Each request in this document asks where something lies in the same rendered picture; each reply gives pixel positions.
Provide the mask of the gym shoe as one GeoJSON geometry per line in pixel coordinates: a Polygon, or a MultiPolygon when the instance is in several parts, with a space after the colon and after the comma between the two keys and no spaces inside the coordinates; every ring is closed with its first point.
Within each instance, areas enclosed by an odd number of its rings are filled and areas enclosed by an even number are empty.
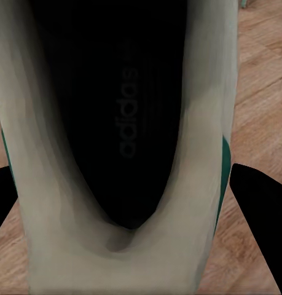
{"type": "Polygon", "coordinates": [[[30,295],[196,295],[231,173],[238,0],[0,0],[0,121],[30,295]]]}

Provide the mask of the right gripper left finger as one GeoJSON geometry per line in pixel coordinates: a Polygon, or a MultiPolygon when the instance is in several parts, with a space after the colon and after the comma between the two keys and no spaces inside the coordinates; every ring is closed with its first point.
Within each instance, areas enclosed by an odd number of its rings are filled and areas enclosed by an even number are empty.
{"type": "Polygon", "coordinates": [[[10,167],[0,168],[0,226],[18,198],[10,167]]]}

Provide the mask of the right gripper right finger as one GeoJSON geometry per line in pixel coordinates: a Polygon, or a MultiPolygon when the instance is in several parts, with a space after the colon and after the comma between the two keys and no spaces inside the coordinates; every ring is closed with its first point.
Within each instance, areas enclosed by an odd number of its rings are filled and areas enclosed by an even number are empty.
{"type": "Polygon", "coordinates": [[[282,293],[282,184],[255,168],[233,164],[230,188],[282,293]]]}

